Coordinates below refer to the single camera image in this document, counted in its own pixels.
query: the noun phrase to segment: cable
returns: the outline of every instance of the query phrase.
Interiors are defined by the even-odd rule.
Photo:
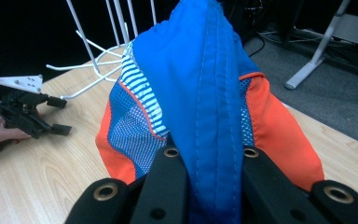
[[[259,35],[257,35],[257,37],[261,40],[261,42],[262,42],[263,44],[262,44],[262,46],[261,46],[260,49],[258,49],[257,51],[255,51],[255,52],[249,54],[249,58],[251,58],[252,56],[254,56],[255,54],[257,54],[258,52],[260,52],[260,51],[266,46],[266,41],[264,41],[264,39],[261,38]]]

